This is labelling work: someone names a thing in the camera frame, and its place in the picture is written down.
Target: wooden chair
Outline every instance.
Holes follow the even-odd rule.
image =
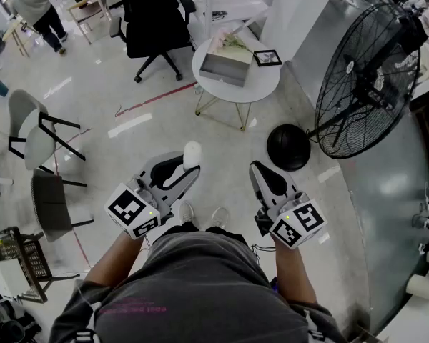
[[[87,38],[87,35],[84,33],[80,24],[87,26],[87,28],[90,31],[92,31],[91,27],[87,23],[87,20],[89,18],[92,18],[94,15],[97,15],[98,13],[103,13],[103,15],[105,15],[108,18],[108,20],[111,20],[111,14],[108,8],[106,7],[106,4],[105,4],[106,0],[97,0],[95,2],[87,4],[83,9],[79,8],[80,6],[85,5],[88,1],[91,1],[91,0],[82,0],[76,3],[75,5],[70,6],[67,9],[67,11],[70,13],[71,17],[77,24],[81,33],[83,33],[84,38],[89,42],[89,44],[91,44],[89,38]]]

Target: fan base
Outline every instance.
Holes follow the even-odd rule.
[[[291,124],[278,126],[267,140],[270,160],[287,172],[303,168],[308,163],[310,152],[310,140],[306,133]]]

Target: table gold legs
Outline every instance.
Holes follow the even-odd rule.
[[[203,104],[202,106],[200,106],[200,102],[202,101],[202,97],[203,94],[205,93],[205,90],[200,94],[200,98],[199,98],[199,102],[197,103],[197,106],[195,107],[195,115],[196,116],[204,116],[208,119],[211,119],[213,121],[216,121],[218,123],[224,124],[228,127],[232,127],[233,129],[239,129],[241,132],[245,132],[246,131],[246,125],[248,123],[248,118],[250,117],[250,110],[251,110],[251,103],[248,103],[248,110],[247,110],[247,115],[246,115],[246,119],[245,121],[243,121],[243,117],[242,117],[242,113],[240,111],[239,105],[238,103],[234,103],[235,104],[235,108],[237,109],[237,114],[238,114],[238,118],[240,119],[240,123],[241,123],[241,127],[238,128],[236,126],[233,126],[231,124],[228,124],[224,121],[221,121],[219,119],[214,118],[213,116],[210,116],[208,114],[204,114],[203,111],[210,108],[214,103],[218,102],[220,99],[217,97],[212,97],[206,104]]]
[[[14,38],[14,42],[16,42],[17,48],[19,49],[19,52],[21,52],[21,55],[24,57],[27,57],[28,59],[30,58],[29,54],[27,53],[24,45],[22,44],[21,39],[19,38],[19,35],[17,34],[16,31],[13,31],[13,33],[11,33],[11,35]]]

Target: gray chair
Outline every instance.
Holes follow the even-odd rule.
[[[49,116],[43,104],[26,91],[20,89],[13,91],[9,97],[8,108],[10,118],[8,150],[23,159],[28,170],[40,168],[48,173],[53,173],[42,164],[56,151],[56,142],[59,142],[77,157],[86,161],[83,155],[56,135],[56,129],[54,128],[55,124],[63,124],[79,129],[81,127],[78,124]],[[30,113],[35,110],[38,111],[38,123],[29,132],[26,139],[20,138],[19,131],[22,124]],[[45,126],[44,121],[49,121],[49,126]],[[14,142],[25,142],[24,154],[13,148]]]
[[[34,201],[36,220],[42,231],[37,235],[31,235],[31,239],[38,240],[44,235],[48,242],[53,242],[74,227],[94,222],[94,220],[88,220],[72,224],[66,205],[64,184],[78,185],[64,181],[58,175],[34,170],[31,178],[31,196]]]

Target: gray t-shirt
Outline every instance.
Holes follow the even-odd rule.
[[[96,302],[102,343],[345,342],[326,309],[285,301],[244,244],[209,232],[160,238],[118,287],[82,282],[50,343],[70,342],[84,330]]]
[[[51,8],[49,0],[10,0],[9,9],[12,14],[19,14],[33,26]]]

